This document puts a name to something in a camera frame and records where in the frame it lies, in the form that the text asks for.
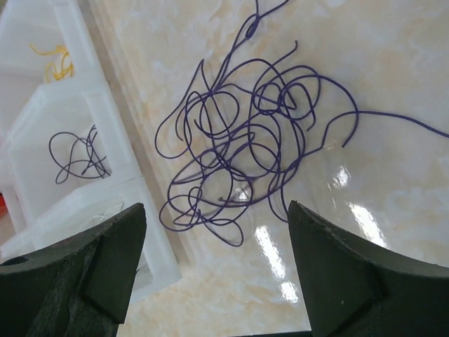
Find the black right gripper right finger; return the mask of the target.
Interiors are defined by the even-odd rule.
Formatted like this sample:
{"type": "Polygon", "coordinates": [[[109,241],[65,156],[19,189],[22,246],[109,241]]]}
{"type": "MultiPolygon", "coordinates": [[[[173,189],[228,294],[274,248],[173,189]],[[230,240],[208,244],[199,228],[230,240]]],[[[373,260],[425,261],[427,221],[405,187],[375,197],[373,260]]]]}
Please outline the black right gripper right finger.
{"type": "Polygon", "coordinates": [[[447,336],[448,268],[378,246],[292,201],[288,229],[313,336],[447,336]]]}

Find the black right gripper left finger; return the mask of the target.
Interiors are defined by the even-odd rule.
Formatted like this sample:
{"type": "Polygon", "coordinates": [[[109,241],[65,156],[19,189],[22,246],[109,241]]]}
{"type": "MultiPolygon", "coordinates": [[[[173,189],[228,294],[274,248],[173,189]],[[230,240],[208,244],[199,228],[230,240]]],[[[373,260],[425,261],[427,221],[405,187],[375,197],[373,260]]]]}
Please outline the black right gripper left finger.
{"type": "Polygon", "coordinates": [[[147,222],[143,204],[1,264],[2,336],[115,336],[147,222]]]}

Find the red plastic basket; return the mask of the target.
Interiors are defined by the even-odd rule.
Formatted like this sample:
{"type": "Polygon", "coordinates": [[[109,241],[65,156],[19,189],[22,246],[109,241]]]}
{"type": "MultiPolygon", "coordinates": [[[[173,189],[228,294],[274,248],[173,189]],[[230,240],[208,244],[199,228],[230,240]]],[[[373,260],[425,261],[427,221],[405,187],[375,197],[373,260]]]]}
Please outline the red plastic basket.
{"type": "Polygon", "coordinates": [[[2,193],[0,193],[0,218],[4,217],[8,213],[6,201],[2,193]]]}

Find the white compartment organizer tray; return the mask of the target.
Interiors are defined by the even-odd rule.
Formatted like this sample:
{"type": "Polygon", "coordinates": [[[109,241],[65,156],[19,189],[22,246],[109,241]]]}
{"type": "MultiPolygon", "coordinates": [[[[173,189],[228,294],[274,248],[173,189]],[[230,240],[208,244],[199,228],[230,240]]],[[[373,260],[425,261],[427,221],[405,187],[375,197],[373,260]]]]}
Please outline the white compartment organizer tray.
{"type": "Polygon", "coordinates": [[[10,259],[129,206],[147,229],[131,300],[181,278],[76,1],[8,1],[1,13],[1,193],[10,259]]]}

